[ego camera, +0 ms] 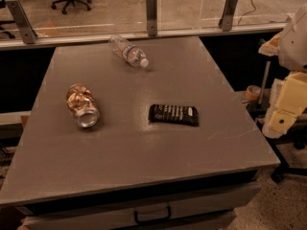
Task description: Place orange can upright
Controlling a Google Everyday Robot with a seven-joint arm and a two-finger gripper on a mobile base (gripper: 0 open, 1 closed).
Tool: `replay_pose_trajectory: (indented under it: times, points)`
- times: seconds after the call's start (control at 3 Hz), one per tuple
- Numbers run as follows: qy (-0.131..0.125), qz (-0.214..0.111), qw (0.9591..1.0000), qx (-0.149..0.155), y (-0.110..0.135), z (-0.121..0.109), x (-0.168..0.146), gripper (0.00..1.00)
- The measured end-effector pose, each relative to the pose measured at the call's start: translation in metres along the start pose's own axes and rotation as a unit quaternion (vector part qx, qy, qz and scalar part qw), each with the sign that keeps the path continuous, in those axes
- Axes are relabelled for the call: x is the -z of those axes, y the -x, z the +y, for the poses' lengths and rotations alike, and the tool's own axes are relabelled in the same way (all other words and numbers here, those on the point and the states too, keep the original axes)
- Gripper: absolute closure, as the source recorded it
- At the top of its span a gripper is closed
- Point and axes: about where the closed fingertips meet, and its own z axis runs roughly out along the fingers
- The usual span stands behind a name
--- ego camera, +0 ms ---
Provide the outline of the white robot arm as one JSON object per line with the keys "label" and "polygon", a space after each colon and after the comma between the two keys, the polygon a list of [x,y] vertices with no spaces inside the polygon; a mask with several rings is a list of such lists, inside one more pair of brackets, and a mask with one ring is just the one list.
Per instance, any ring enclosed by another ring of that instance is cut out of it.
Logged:
{"label": "white robot arm", "polygon": [[262,127],[268,138],[285,135],[307,108],[307,5],[304,4],[285,28],[264,43],[259,53],[278,57],[290,71],[284,80],[272,84],[269,108]]}

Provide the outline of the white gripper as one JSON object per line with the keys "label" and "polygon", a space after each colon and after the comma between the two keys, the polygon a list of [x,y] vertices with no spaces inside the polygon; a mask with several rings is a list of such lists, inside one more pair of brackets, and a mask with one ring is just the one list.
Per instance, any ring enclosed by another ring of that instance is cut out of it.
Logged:
{"label": "white gripper", "polygon": [[307,74],[291,72],[284,80],[272,84],[273,109],[266,113],[262,133],[268,138],[280,138],[293,126],[307,108]]}

